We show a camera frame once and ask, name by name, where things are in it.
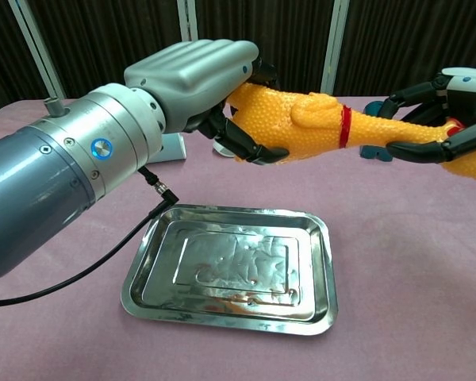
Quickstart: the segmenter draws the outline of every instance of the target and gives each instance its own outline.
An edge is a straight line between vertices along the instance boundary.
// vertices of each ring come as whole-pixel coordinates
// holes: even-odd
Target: table
[[[379,98],[342,98],[356,110]],[[0,137],[44,115],[0,110]],[[151,166],[181,202],[281,208],[330,229],[339,315],[316,337],[143,321],[120,303],[141,234],[76,284],[0,308],[0,381],[476,380],[476,181],[359,149],[259,167],[185,136],[187,160]],[[0,279],[0,298],[81,271],[159,201],[134,175]]]

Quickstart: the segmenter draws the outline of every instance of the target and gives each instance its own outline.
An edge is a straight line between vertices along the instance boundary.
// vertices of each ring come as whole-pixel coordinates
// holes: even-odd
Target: rubber chicken
[[[237,109],[232,121],[258,144],[289,150],[280,163],[360,145],[441,142],[463,129],[457,121],[430,127],[372,117],[327,94],[282,92],[252,83],[234,91],[228,103]],[[440,165],[455,175],[476,179],[476,151]]]

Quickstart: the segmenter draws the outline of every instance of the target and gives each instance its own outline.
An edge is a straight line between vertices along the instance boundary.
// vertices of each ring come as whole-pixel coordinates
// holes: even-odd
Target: black cable
[[[132,229],[127,236],[123,240],[120,241],[114,248],[111,249],[105,256],[103,256],[100,260],[89,266],[87,269],[81,271],[80,273],[74,275],[73,277],[64,280],[61,283],[56,284],[55,286],[46,288],[42,291],[35,292],[33,294],[28,294],[24,296],[20,296],[17,298],[10,298],[10,299],[0,299],[0,307],[3,306],[12,306],[14,304],[29,302],[33,299],[38,299],[48,294],[51,294],[55,291],[61,290],[64,287],[69,286],[70,284],[77,282],[84,276],[87,276],[92,271],[96,270],[97,268],[101,267],[105,262],[111,259],[117,252],[120,251],[150,220],[158,217],[164,210],[172,206],[173,203],[170,201],[163,200],[155,209],[151,210],[148,213],[148,216],[143,218],[143,220],[137,224],[137,226]]]

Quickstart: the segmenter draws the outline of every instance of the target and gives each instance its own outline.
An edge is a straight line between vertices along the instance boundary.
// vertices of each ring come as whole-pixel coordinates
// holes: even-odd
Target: stainless steel tray
[[[323,333],[338,309],[328,229],[289,210],[174,206],[144,234],[121,302],[138,318]]]

